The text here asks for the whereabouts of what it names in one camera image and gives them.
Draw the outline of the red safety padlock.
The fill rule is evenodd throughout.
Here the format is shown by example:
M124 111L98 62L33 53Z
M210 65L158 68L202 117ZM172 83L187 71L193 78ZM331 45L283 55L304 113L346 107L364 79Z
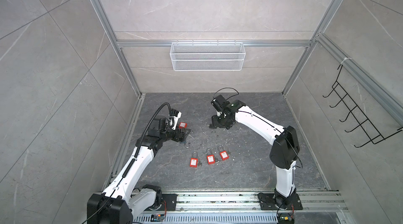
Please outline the red safety padlock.
M195 152L192 153L192 156L191 156L191 159L190 159L190 167L197 168L198 167L198 162L199 162L198 153L195 151Z
M217 149L222 161L229 159L229 153L224 149L222 145L219 145Z
M180 129L185 129L185 128L187 128L187 123L185 123L185 122L180 122L178 127L179 127Z
M206 150L206 158L207 158L207 163L209 165L216 163L216 158L215 158L212 150L209 148Z

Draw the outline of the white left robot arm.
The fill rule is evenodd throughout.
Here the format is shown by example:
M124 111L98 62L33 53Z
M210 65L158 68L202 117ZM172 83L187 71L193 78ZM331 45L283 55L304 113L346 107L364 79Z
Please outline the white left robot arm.
M186 142L190 130L179 128L180 117L181 113L169 103L159 106L117 177L102 193L94 193L89 198L86 224L131 224L146 209L160 208L162 190L159 186L145 185L136 195L132 193L164 142Z

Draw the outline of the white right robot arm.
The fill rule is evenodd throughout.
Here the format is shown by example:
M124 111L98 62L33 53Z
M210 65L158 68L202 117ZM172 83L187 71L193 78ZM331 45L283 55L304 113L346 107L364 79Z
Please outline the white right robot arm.
M270 145L270 160L276 167L274 201L278 208L287 209L297 198L295 169L299 158L299 141L296 129L278 125L258 113L240 100L228 101L222 95L213 98L211 104L217 114L212 116L210 128L230 129L241 123L263 137Z

